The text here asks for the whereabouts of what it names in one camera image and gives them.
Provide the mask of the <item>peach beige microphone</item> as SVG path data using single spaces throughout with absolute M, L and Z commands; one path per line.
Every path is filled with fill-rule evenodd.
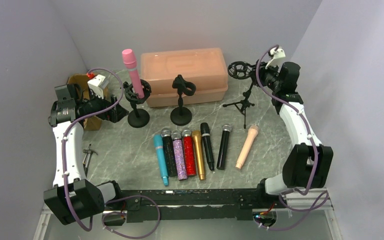
M 244 141 L 244 144 L 242 146 L 240 154 L 237 158 L 237 161 L 235 164 L 236 169 L 238 169 L 238 170 L 242 169 L 242 167 L 243 167 L 243 165 L 244 165 L 244 163 L 248 157 L 248 154 L 251 150 L 253 142 L 254 142 L 254 140 L 258 134 L 259 134 L 259 127 L 257 125 L 251 125 L 247 131 L 246 139 Z

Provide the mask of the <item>black glitter microphone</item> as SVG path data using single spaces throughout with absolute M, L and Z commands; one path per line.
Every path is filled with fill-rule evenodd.
M 163 142 L 163 152 L 165 163 L 167 167 L 167 172 L 169 177 L 176 177 L 178 175 L 176 160 L 175 160 L 175 152 L 174 145 L 171 136 L 171 130 L 169 128 L 163 128 L 161 130 L 161 137 Z

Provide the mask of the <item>pink microphone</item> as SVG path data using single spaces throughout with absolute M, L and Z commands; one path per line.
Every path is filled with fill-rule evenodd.
M 124 49 L 121 52 L 121 56 L 123 63 L 128 70 L 134 92 L 137 94 L 139 99 L 143 99 L 145 97 L 145 94 L 142 87 L 139 72 L 137 70 L 137 58 L 134 51 L 130 48 Z

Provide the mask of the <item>red glitter microphone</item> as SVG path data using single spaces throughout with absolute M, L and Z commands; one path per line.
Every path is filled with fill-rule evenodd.
M 182 132 L 184 162 L 186 167 L 186 174 L 188 177 L 197 175 L 196 162 L 194 156 L 194 145 L 192 140 L 192 131 L 185 128 Z

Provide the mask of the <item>brown cardboard box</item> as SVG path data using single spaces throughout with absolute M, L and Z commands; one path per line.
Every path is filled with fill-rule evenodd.
M 67 83 L 68 84 L 74 84 L 76 85 L 76 91 L 77 91 L 77 100 L 76 105 L 79 107 L 82 104 L 88 103 L 91 98 L 93 99 L 94 96 L 90 92 L 88 81 L 96 77 L 97 73 L 86 73 L 86 74 L 74 74 L 68 78 Z M 85 131 L 98 131 L 101 129 L 103 120 L 101 120 L 97 116 L 92 116 L 89 118 L 85 118 L 84 120 L 81 120 L 80 123 L 83 125 Z

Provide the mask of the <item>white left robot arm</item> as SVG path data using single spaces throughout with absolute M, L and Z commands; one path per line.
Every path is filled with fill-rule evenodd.
M 106 203 L 121 197 L 116 181 L 94 185 L 87 178 L 82 148 L 84 117 L 98 113 L 100 119 L 117 123 L 129 112 L 108 93 L 107 87 L 90 85 L 86 88 L 88 98 L 83 97 L 77 83 L 54 90 L 57 100 L 50 109 L 48 123 L 56 142 L 56 170 L 43 200 L 63 225 L 69 225 L 102 213 Z

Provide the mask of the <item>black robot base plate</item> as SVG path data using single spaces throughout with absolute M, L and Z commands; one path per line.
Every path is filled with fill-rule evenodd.
M 260 212 L 285 210 L 277 195 L 268 195 L 262 185 L 256 188 L 122 190 L 106 212 L 126 215 L 127 223 L 156 220 L 235 219 L 251 221 Z

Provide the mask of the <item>gold microphone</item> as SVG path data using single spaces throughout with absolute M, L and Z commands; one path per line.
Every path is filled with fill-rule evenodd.
M 203 181 L 206 179 L 206 172 L 205 172 L 201 132 L 199 130 L 194 130 L 191 132 L 191 137 L 193 141 L 198 178 L 200 181 Z

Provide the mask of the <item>blue plastic microphone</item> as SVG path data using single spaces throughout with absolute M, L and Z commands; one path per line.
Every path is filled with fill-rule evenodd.
M 169 186 L 169 174 L 167 170 L 167 164 L 165 160 L 164 150 L 163 150 L 163 139 L 161 135 L 156 134 L 153 136 L 153 145 L 156 151 L 158 167 L 160 172 L 160 177 L 162 179 L 163 185 L 165 187 Z

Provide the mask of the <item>black silver-head microphone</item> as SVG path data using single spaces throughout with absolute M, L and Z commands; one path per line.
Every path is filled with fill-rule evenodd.
M 219 153 L 217 158 L 216 168 L 218 170 L 226 169 L 226 159 L 227 159 L 227 151 L 229 145 L 229 137 L 232 131 L 232 126 L 230 124 L 225 124 L 222 126 L 222 134 L 219 146 Z

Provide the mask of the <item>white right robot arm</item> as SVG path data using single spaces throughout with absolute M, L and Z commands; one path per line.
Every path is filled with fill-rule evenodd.
M 334 156 L 333 149 L 317 138 L 306 116 L 304 101 L 296 90 L 300 69 L 298 64 L 290 61 L 281 67 L 265 62 L 255 67 L 256 82 L 272 98 L 292 144 L 281 173 L 264 181 L 268 195 L 293 190 L 306 193 L 324 187 Z

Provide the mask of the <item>slim black microphone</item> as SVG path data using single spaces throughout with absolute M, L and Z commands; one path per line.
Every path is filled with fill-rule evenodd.
M 206 162 L 209 170 L 213 172 L 215 170 L 215 161 L 211 143 L 210 128 L 207 122 L 202 122 L 200 124 L 200 132 L 205 151 Z

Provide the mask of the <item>black tripod shock mount stand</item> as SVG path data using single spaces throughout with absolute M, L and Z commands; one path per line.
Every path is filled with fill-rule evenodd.
M 235 108 L 240 112 L 240 114 L 243 115 L 244 129 L 247 128 L 247 109 L 255 106 L 254 103 L 251 103 L 249 101 L 253 87 L 258 85 L 256 80 L 255 70 L 256 70 L 256 64 L 250 64 L 245 61 L 234 61 L 227 68 L 228 75 L 233 79 L 236 79 L 236 80 L 251 79 L 249 88 L 242 93 L 243 99 L 236 102 L 224 103 L 222 105 L 223 108 L 235 106 Z

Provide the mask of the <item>black clip round-base stand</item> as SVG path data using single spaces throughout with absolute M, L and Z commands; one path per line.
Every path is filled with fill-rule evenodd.
M 178 74 L 172 83 L 172 88 L 177 90 L 178 107 L 171 111 L 170 120 L 177 126 L 185 126 L 191 122 L 192 112 L 187 107 L 184 107 L 183 95 L 193 96 L 196 92 L 196 85 L 186 81 L 181 74 Z

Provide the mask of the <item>purple glitter microphone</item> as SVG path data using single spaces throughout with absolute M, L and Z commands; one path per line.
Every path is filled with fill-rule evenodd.
M 171 138 L 173 143 L 174 158 L 176 163 L 177 178 L 179 181 L 184 181 L 188 178 L 185 159 L 184 148 L 182 141 L 182 134 L 179 130 L 173 130 L 171 132 Z

